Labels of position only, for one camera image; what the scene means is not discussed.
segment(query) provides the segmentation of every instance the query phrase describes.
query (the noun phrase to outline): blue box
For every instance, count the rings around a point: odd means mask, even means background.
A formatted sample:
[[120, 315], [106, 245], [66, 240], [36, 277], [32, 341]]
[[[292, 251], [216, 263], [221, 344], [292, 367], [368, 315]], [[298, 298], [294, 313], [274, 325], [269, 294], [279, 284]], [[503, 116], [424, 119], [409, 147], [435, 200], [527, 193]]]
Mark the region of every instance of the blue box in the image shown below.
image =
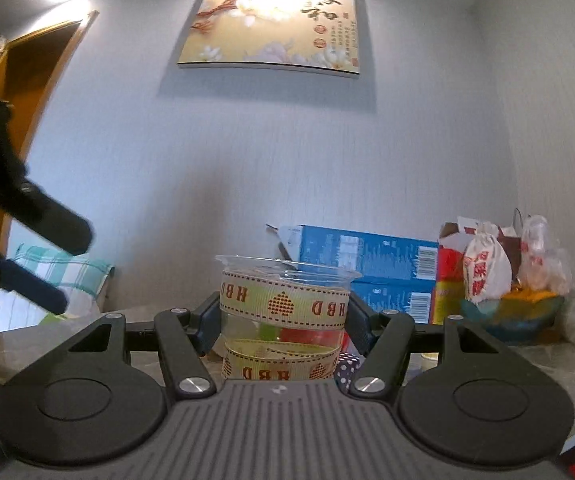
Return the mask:
[[428, 323], [434, 283], [353, 282], [352, 290], [375, 312], [398, 310], [417, 323]]
[[436, 242], [309, 225], [281, 227], [279, 238], [292, 260], [358, 270], [361, 282], [436, 281]]

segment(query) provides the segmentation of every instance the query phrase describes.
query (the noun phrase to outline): plastic cup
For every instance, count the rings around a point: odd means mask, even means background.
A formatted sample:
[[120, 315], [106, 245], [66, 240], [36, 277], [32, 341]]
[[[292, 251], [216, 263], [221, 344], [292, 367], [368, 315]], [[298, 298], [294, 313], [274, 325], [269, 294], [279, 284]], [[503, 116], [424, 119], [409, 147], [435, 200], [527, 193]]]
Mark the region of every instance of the plastic cup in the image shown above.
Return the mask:
[[228, 379], [331, 377], [343, 342], [354, 270], [284, 260], [217, 256]]

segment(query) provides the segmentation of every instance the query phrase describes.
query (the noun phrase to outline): green plaid cloth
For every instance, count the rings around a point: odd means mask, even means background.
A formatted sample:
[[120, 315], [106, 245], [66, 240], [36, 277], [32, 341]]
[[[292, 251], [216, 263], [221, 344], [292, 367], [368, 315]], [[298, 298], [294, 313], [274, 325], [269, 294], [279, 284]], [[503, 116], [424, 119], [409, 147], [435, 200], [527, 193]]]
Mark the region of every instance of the green plaid cloth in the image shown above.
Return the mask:
[[65, 251], [21, 244], [13, 260], [54, 286], [77, 288], [97, 299], [101, 287], [114, 266], [92, 260], [88, 254], [72, 256]]

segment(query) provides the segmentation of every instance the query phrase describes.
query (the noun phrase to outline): black dice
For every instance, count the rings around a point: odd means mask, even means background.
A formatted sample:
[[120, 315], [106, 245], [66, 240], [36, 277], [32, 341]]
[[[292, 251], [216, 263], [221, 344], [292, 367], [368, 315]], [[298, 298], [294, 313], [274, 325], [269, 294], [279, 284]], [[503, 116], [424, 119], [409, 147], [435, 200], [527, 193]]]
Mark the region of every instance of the black dice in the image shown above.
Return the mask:
[[361, 366], [361, 361], [356, 355], [341, 352], [339, 363], [334, 370], [334, 380], [339, 385], [342, 392], [347, 392], [354, 372]]

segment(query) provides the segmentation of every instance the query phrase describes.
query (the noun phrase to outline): doorway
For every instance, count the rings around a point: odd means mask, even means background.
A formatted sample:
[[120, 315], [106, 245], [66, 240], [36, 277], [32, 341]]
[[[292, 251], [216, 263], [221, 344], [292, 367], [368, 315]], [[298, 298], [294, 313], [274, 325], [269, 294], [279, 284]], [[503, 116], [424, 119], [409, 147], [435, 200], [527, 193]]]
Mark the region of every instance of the doorway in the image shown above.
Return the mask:
[[[0, 99], [12, 106], [8, 135], [16, 155], [27, 158], [34, 133], [63, 70], [97, 16], [42, 28], [11, 41], [0, 57]], [[5, 256], [11, 218], [0, 209], [0, 253]]]

